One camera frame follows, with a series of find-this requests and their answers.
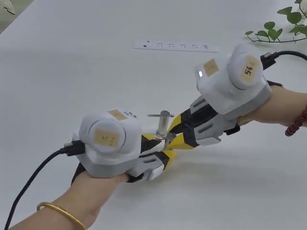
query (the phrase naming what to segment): wrist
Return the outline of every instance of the wrist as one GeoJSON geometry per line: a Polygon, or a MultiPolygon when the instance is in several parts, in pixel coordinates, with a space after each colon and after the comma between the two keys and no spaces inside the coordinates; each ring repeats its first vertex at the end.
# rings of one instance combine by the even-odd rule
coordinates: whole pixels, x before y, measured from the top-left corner
{"type": "Polygon", "coordinates": [[[301,115],[306,105],[306,93],[272,86],[272,94],[267,102],[250,114],[240,117],[239,122],[244,123],[254,120],[261,123],[290,126],[301,115]]]}
{"type": "Polygon", "coordinates": [[[74,197],[71,194],[65,193],[58,199],[56,199],[53,204],[63,208],[68,211],[70,214],[75,216],[80,222],[85,224],[87,217],[87,207],[83,206],[80,201],[74,200],[74,197]]]}

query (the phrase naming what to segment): hand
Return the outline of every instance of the hand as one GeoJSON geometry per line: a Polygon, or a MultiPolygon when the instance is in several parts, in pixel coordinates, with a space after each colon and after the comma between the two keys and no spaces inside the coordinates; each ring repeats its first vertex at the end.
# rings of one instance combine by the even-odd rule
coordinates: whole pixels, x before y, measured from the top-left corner
{"type": "Polygon", "coordinates": [[[239,125],[251,121],[290,126],[307,105],[307,94],[272,86],[272,95],[259,109],[239,118],[239,125]]]}
{"type": "Polygon", "coordinates": [[[53,203],[72,213],[89,228],[117,186],[127,180],[126,174],[103,179],[93,178],[87,172],[83,172],[70,189],[53,203]]]}

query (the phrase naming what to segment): metal pin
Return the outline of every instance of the metal pin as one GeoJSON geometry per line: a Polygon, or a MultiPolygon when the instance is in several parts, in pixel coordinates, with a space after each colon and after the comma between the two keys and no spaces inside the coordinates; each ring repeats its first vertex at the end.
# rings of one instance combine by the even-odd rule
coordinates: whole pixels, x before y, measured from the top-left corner
{"type": "Polygon", "coordinates": [[[166,137],[154,137],[153,139],[163,141],[163,140],[166,140],[166,137]]]}
{"type": "Polygon", "coordinates": [[[168,133],[166,135],[166,140],[165,140],[165,143],[164,143],[163,150],[170,150],[168,145],[175,139],[175,137],[176,137],[175,133],[168,133]]]}
{"type": "Polygon", "coordinates": [[[169,118],[170,118],[169,111],[167,110],[161,111],[159,125],[158,125],[158,129],[156,132],[158,137],[164,137],[166,135],[169,118]]]}
{"type": "Polygon", "coordinates": [[[160,114],[148,114],[149,117],[159,117],[159,125],[156,131],[156,135],[160,138],[165,137],[168,128],[168,121],[170,117],[174,117],[174,114],[171,114],[167,110],[161,111],[160,114]]]}
{"type": "MultiPolygon", "coordinates": [[[[160,117],[161,114],[148,114],[147,116],[149,117],[160,117]]],[[[174,114],[169,114],[169,117],[174,117],[175,115],[174,114]]]]}

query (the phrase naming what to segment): cable connector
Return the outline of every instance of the cable connector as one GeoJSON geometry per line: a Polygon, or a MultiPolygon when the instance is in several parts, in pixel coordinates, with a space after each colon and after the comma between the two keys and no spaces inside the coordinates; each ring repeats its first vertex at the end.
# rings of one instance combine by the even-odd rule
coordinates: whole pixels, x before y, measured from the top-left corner
{"type": "Polygon", "coordinates": [[[271,67],[276,63],[275,59],[278,57],[277,53],[266,53],[260,57],[260,60],[263,65],[263,70],[266,70],[267,68],[271,67]]]}
{"type": "Polygon", "coordinates": [[[62,149],[67,156],[76,156],[85,153],[85,144],[80,140],[73,140],[64,145],[62,149]]]}

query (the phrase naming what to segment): gold bracelet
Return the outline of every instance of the gold bracelet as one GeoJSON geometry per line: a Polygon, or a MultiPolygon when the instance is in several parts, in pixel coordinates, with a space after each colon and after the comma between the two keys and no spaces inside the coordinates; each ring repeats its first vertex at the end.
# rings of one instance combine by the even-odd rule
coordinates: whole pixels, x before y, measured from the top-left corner
{"type": "Polygon", "coordinates": [[[47,203],[47,202],[43,202],[43,203],[40,203],[38,206],[37,206],[37,211],[39,211],[42,207],[48,207],[52,210],[55,210],[57,212],[59,212],[60,214],[64,215],[65,217],[67,217],[68,219],[70,219],[71,221],[73,221],[74,223],[78,224],[80,227],[82,227],[84,230],[87,230],[87,228],[82,224],[81,221],[79,221],[74,215],[70,214],[68,211],[66,211],[65,209],[57,206],[57,205],[54,205],[52,203],[47,203]]]}

